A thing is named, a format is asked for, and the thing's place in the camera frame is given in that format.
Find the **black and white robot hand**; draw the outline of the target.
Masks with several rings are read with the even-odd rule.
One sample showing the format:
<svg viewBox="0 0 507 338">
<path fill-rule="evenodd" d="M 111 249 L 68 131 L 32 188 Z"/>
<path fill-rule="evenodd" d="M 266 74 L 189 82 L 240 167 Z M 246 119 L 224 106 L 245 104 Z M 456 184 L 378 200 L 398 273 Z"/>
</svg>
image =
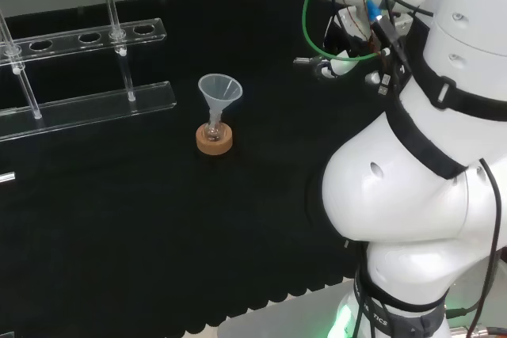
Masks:
<svg viewBox="0 0 507 338">
<path fill-rule="evenodd" d="M 381 50 L 380 42 L 370 30 L 366 12 L 358 6 L 346 6 L 332 16 L 326 26 L 322 50 L 334 58 L 322 55 L 310 58 L 296 57 L 295 66 L 312 69 L 317 78 L 338 79 L 349 73 L 359 61 L 337 58 L 356 58 Z"/>
</svg>

